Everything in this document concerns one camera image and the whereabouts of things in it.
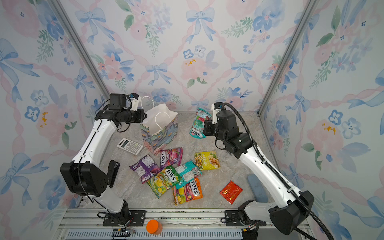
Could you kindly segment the mint Fox's candy bag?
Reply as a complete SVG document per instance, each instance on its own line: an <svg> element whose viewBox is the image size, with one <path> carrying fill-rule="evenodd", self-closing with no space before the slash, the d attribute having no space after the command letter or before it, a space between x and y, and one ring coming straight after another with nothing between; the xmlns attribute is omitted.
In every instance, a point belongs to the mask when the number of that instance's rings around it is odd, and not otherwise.
<svg viewBox="0 0 384 240"><path fill-rule="evenodd" d="M204 109L197 108L190 135L196 139L205 138L206 136L203 134L205 122L211 119L212 116L210 113Z"/></svg>

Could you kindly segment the yellow chips bag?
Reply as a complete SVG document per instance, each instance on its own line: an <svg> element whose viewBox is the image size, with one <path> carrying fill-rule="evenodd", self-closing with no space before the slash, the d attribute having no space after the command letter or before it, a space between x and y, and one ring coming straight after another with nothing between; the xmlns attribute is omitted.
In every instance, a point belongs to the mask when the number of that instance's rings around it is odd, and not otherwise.
<svg viewBox="0 0 384 240"><path fill-rule="evenodd" d="M221 168L216 151L195 153L194 159L196 166L201 171L216 170Z"/></svg>

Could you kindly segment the floral paper gift bag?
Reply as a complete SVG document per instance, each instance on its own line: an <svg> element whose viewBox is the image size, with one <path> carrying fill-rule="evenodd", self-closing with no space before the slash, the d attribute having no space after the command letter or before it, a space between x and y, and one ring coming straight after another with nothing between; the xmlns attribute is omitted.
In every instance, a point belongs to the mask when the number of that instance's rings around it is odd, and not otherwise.
<svg viewBox="0 0 384 240"><path fill-rule="evenodd" d="M147 115L140 123L144 146L156 156L177 136L179 114L166 104L156 105L147 96L143 97L140 105Z"/></svg>

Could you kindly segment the teal snack packet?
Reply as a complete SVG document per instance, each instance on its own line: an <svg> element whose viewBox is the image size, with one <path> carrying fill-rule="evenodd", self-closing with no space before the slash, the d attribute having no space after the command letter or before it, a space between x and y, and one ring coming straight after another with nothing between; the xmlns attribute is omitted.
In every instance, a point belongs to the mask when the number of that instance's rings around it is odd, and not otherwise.
<svg viewBox="0 0 384 240"><path fill-rule="evenodd" d="M175 168L180 175L180 181L175 185L176 189L184 187L186 184L203 175L202 171L193 161L188 161L183 165Z"/></svg>

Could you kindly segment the orange Fox's candy bag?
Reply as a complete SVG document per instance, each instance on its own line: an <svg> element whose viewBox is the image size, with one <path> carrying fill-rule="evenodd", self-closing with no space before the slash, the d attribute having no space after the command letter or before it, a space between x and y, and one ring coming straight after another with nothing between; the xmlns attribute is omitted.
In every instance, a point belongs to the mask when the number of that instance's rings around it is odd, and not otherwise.
<svg viewBox="0 0 384 240"><path fill-rule="evenodd" d="M194 178L180 189L172 188L174 204L181 205L190 201L202 199L204 197L201 184L198 178Z"/></svg>

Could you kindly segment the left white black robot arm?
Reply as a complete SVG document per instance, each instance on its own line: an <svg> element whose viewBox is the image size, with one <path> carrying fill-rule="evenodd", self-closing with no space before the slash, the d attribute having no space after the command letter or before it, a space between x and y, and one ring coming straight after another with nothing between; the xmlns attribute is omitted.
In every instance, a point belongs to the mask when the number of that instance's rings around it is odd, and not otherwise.
<svg viewBox="0 0 384 240"><path fill-rule="evenodd" d="M79 153L71 162L63 163L60 167L72 193L102 206L106 209L104 216L119 225L126 225L132 219L128 203L113 192L108 175L100 169L100 163L113 133L121 123L142 123L146 118L144 110L100 110Z"/></svg>

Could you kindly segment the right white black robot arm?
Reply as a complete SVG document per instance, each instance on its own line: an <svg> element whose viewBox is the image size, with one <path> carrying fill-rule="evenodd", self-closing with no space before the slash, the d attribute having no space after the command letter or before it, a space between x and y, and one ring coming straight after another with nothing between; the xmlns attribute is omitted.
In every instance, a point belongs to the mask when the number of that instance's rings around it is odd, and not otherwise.
<svg viewBox="0 0 384 240"><path fill-rule="evenodd" d="M206 121L203 133L222 141L225 149L258 177L275 200L274 203L243 203L239 207L239 216L244 223L270 222L284 235L296 231L307 239L313 239L299 229L307 217L315 216L311 210L313 195L309 191L300 191L280 174L257 147L249 129L240 132L235 117L230 116L219 118L216 122Z"/></svg>

